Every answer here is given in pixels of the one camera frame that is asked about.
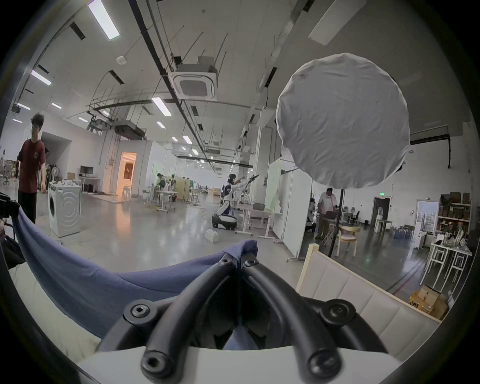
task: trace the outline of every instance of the doorway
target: doorway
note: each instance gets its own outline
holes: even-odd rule
[[[372,211],[372,219],[370,221],[371,226],[375,226],[375,222],[377,221],[377,216],[379,215],[378,211],[379,208],[383,210],[383,219],[388,220],[388,211],[390,210],[390,199],[389,198],[380,198],[375,197],[373,201],[373,211]]]
[[[124,187],[132,190],[133,171],[137,154],[135,152],[122,152],[119,166],[119,175],[117,181],[117,195],[121,196]]]

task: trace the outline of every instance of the gray floor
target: gray floor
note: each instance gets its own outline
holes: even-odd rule
[[[16,184],[12,182],[11,185],[1,185],[0,191],[16,198],[15,187]],[[60,240],[72,251],[112,272],[161,268],[219,252],[249,238],[221,229],[218,230],[219,242],[211,243],[204,238],[205,231],[211,228],[210,218],[217,201],[212,196],[206,196],[202,198],[200,206],[174,203],[172,206],[176,210],[167,214],[147,208],[137,200],[112,204],[83,194],[82,231]],[[47,195],[39,193],[36,224],[46,234],[59,240],[50,230],[47,207]],[[295,287],[303,262],[291,260],[286,263],[285,260],[291,253],[283,244],[258,239],[257,234],[264,234],[260,229],[252,227],[251,231],[258,242],[259,261]],[[355,258],[353,247],[345,252],[346,245],[342,244],[340,257],[335,257],[336,248],[334,249],[334,260],[401,300],[408,301],[412,292],[420,288],[428,249],[416,250],[410,240],[393,239],[388,232],[380,243],[379,235],[374,234],[371,227],[362,227],[358,239]],[[314,241],[313,234],[306,233],[302,252],[305,253],[308,244]],[[323,253],[328,254],[328,250],[328,247],[320,245]],[[459,286],[463,284],[466,275],[462,276]],[[431,285],[435,277],[436,272],[432,269],[424,284]],[[443,277],[444,274],[436,285],[437,289],[442,286]],[[444,293],[452,288],[453,284],[447,283]]]

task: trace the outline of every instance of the blue fabric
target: blue fabric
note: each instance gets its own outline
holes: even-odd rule
[[[222,252],[150,271],[116,274],[86,260],[40,231],[20,208],[13,228],[35,278],[68,317],[102,338],[127,304],[138,299],[157,301],[178,295],[225,253],[240,260],[257,255],[255,240],[244,240]]]

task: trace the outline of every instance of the wooden chair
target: wooden chair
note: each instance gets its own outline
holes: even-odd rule
[[[347,250],[345,252],[348,252],[348,246],[350,245],[351,242],[355,243],[355,248],[353,250],[353,257],[357,254],[357,238],[355,237],[355,233],[359,232],[360,228],[359,227],[349,227],[345,225],[340,225],[339,230],[338,230],[338,247],[336,249],[336,256],[338,257],[340,255],[340,244],[342,242],[347,243]]]

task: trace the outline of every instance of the beige cushion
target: beige cushion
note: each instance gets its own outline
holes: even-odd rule
[[[64,315],[50,300],[27,263],[9,270],[13,284],[40,329],[73,362],[94,354],[100,339]]]
[[[414,353],[440,323],[318,252],[318,244],[309,247],[297,292],[323,301],[350,301],[388,353],[400,361]]]

